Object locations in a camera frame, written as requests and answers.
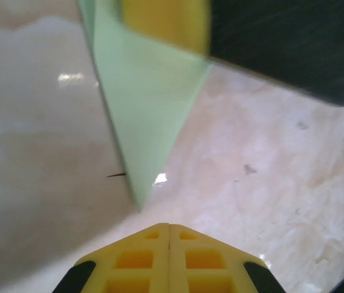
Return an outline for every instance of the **marble floor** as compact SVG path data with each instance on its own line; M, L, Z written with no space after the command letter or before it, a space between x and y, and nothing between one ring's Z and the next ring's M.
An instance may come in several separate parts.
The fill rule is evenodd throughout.
M144 210L74 0L0 0L0 292L51 292L159 222L260 256L287 292L344 277L344 108L216 66Z

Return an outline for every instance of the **dark green surface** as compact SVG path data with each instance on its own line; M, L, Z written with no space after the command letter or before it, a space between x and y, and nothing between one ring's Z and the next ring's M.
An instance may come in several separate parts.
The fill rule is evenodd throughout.
M344 105L344 0L211 0L212 57Z
M93 261L72 267L52 293L81 293L95 267Z
M270 270L254 262L246 262L244 267L258 293L285 293Z

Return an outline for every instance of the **yellow plastic object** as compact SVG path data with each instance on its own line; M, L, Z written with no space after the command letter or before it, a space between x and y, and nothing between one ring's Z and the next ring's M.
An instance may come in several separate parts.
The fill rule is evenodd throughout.
M96 267L81 293L167 293L169 224L154 225L81 258Z
M244 263L259 258L180 225L170 225L170 292L257 292Z
M161 223L81 258L53 293L263 293L283 289L259 258Z
M208 0L121 0L131 29L191 52L207 55L210 42Z

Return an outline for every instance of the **floor stain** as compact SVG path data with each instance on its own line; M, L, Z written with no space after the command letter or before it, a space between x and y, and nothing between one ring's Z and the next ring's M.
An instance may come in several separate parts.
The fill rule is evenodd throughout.
M309 129L309 125L306 125L303 121L299 121L299 122L296 124L296 127L297 127L299 130L307 130L307 129Z
M255 174L257 173L257 170L252 168L249 164L244 165L244 172L245 175Z

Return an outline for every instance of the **green triangular sheet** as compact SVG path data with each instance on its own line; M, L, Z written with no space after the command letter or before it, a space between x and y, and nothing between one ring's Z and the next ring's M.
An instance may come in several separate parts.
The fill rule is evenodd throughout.
M80 0L126 173L142 207L210 62L130 31L117 6L116 0Z

